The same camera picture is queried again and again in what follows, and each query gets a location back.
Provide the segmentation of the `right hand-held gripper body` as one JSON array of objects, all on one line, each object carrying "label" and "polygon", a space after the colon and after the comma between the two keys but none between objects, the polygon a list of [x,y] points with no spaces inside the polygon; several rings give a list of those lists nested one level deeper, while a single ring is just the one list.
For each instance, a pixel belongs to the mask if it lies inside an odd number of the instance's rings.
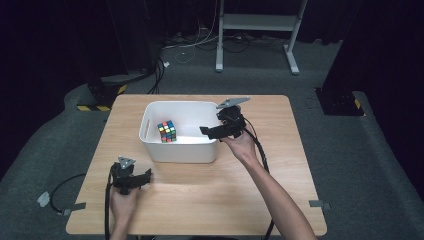
[{"label": "right hand-held gripper body", "polygon": [[240,104],[249,101],[250,98],[227,98],[217,106],[219,112],[217,118],[221,121],[224,129],[227,131],[226,136],[238,138],[246,126],[244,116],[241,113]]}]

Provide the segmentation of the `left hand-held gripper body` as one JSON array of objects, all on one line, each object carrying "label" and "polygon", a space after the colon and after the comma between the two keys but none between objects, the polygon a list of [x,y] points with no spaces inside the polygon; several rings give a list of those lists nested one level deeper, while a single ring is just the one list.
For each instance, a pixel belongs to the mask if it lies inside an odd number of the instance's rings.
[{"label": "left hand-held gripper body", "polygon": [[134,159],[119,156],[118,161],[111,167],[112,185],[118,188],[122,195],[128,195],[131,192],[134,163]]}]

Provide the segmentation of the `white plastic bin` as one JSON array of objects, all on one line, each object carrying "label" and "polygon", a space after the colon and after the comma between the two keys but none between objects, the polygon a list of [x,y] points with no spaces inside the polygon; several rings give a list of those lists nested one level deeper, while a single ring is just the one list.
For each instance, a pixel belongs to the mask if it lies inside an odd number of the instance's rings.
[{"label": "white plastic bin", "polygon": [[[139,138],[156,162],[211,163],[217,156],[217,141],[200,131],[219,126],[217,105],[207,101],[155,101],[144,112]],[[171,121],[174,141],[161,136],[159,125]]]}]

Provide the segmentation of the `multicoloured puzzle cube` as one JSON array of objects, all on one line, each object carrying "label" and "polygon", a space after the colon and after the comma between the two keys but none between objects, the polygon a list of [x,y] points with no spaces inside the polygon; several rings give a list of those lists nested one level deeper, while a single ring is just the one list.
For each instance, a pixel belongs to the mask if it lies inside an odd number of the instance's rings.
[{"label": "multicoloured puzzle cube", "polygon": [[162,143],[170,143],[177,140],[176,128],[171,120],[159,123],[157,129]]}]

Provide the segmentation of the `person's left hand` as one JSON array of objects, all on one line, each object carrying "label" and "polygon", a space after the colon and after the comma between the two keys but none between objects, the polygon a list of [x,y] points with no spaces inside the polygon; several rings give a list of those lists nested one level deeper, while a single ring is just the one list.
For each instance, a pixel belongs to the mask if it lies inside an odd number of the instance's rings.
[{"label": "person's left hand", "polygon": [[138,189],[131,190],[128,195],[122,195],[118,188],[112,188],[110,208],[116,222],[123,223],[132,219],[137,207],[138,194]]}]

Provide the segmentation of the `person's right hand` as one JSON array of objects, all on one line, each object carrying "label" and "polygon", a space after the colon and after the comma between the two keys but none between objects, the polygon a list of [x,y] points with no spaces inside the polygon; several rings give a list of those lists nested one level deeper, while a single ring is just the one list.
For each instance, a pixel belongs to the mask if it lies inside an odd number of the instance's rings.
[{"label": "person's right hand", "polygon": [[258,165],[255,143],[251,136],[252,128],[247,125],[242,134],[237,138],[221,138],[232,151],[233,155],[245,166]]}]

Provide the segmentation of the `grey tape strip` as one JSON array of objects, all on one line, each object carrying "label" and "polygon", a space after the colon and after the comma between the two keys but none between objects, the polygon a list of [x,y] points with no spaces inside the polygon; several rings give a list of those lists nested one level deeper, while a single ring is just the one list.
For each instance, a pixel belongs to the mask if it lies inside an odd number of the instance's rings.
[{"label": "grey tape strip", "polygon": [[327,202],[323,202],[321,200],[309,200],[310,207],[318,207],[324,210],[330,210],[331,205]]},{"label": "grey tape strip", "polygon": [[85,208],[86,208],[86,202],[77,203],[72,205],[70,208],[63,210],[62,215],[69,216],[73,211],[83,210]]}]

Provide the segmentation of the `black stand base yellow stripes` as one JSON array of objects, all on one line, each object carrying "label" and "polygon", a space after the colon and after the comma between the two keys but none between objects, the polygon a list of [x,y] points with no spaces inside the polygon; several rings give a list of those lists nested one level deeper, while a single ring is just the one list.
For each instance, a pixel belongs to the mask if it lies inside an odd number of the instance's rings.
[{"label": "black stand base yellow stripes", "polygon": [[363,116],[364,111],[359,100],[351,93],[337,93],[316,88],[322,111],[331,116]]},{"label": "black stand base yellow stripes", "polygon": [[84,86],[76,108],[79,111],[110,111],[114,101],[125,92],[126,87],[122,83],[105,84],[100,79],[89,82]]}]

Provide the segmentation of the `white metal stand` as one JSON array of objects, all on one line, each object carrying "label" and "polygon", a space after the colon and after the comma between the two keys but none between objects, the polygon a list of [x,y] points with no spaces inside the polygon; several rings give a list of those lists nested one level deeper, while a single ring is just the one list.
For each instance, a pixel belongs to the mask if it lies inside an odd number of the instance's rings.
[{"label": "white metal stand", "polygon": [[283,46],[283,50],[291,73],[293,75],[298,75],[300,70],[293,54],[293,48],[307,3],[308,0],[301,0],[296,15],[256,15],[226,13],[224,7],[225,0],[219,0],[219,26],[215,70],[217,72],[222,72],[224,70],[223,33],[225,30],[277,31],[291,33],[289,43]]}]

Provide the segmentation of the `dark curtain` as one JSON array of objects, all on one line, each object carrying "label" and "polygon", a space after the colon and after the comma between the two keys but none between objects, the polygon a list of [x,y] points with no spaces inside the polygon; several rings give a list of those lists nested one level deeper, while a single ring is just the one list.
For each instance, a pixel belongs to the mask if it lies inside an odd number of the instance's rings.
[{"label": "dark curtain", "polygon": [[362,91],[424,201],[424,0],[362,0],[322,91]]},{"label": "dark curtain", "polygon": [[0,0],[0,182],[73,88],[153,73],[144,0]]}]

